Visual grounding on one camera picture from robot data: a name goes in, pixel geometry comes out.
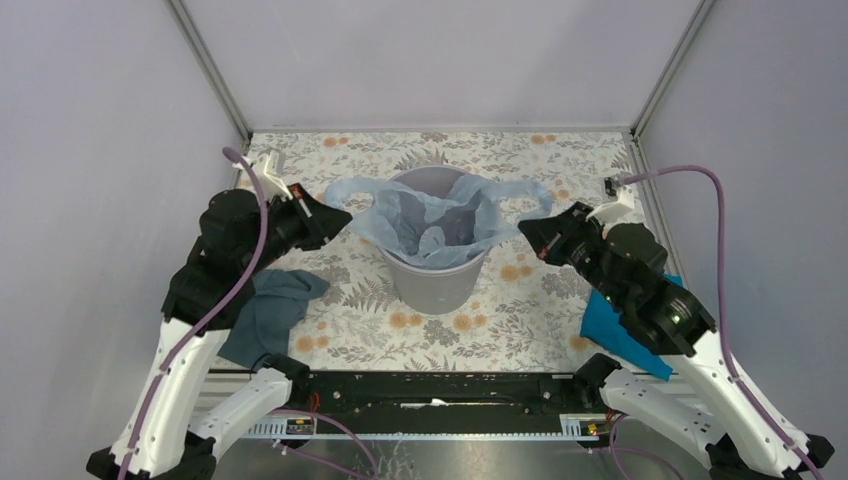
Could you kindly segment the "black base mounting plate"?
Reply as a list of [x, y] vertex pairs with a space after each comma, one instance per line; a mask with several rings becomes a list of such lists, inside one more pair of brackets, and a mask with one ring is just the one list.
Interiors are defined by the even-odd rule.
[[569, 374], [314, 371], [296, 383], [287, 409], [349, 418], [586, 416], [608, 409]]

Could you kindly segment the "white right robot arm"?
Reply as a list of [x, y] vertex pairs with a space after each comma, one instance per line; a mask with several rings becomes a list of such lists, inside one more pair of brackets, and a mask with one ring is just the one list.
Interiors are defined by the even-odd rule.
[[705, 405], [693, 408], [643, 384], [617, 361], [594, 355], [578, 371], [575, 402], [605, 405], [662, 434], [698, 460], [713, 479], [821, 478], [834, 448], [795, 427], [722, 350], [717, 323], [691, 292], [664, 274], [666, 250], [642, 224], [603, 229], [589, 206], [518, 224], [537, 257], [569, 266], [619, 315], [627, 334], [659, 356]]

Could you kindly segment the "grey-blue cloth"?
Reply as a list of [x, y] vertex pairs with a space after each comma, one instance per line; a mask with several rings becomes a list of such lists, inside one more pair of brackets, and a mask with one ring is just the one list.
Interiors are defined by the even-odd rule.
[[270, 356], [288, 352], [290, 331], [330, 283], [304, 270], [264, 270], [253, 277], [253, 286], [254, 296], [242, 308], [218, 353], [249, 370]]

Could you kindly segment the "bright blue cloth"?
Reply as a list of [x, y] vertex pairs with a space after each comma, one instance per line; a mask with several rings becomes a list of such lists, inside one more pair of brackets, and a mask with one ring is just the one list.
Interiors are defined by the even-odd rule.
[[627, 333], [619, 324], [619, 315], [596, 290], [590, 293], [581, 320], [580, 336], [661, 381], [669, 381], [672, 376], [673, 369]]

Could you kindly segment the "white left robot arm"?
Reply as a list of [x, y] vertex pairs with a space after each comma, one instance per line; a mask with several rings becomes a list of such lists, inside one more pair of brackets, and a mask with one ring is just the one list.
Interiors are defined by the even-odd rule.
[[242, 309], [253, 276], [293, 249], [318, 250], [351, 221], [302, 186], [268, 200], [242, 189], [216, 194], [200, 234], [171, 278], [151, 370], [131, 419], [86, 464], [99, 479], [208, 479], [223, 454], [263, 416], [310, 404], [310, 370], [285, 354], [260, 354], [253, 379], [192, 423], [201, 387]]

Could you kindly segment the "light blue plastic trash bag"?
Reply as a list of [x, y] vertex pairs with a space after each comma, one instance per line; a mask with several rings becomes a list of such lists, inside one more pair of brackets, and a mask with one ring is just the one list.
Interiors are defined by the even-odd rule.
[[522, 220], [546, 218], [553, 198], [530, 180], [495, 182], [462, 175], [442, 197], [399, 181], [355, 177], [325, 190], [325, 203], [342, 208], [369, 195], [372, 205], [353, 216], [351, 229], [403, 263], [425, 270], [457, 267], [519, 234]]

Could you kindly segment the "grey plastic trash bin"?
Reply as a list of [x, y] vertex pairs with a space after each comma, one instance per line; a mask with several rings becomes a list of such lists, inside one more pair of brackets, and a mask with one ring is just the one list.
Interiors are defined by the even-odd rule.
[[[446, 196], [466, 171], [453, 166], [426, 165], [403, 171], [391, 178], [431, 196]], [[442, 270], [410, 266], [387, 252], [378, 251], [389, 270], [399, 299], [416, 312], [442, 315], [458, 310], [470, 298], [489, 251], [471, 257], [465, 263]]]

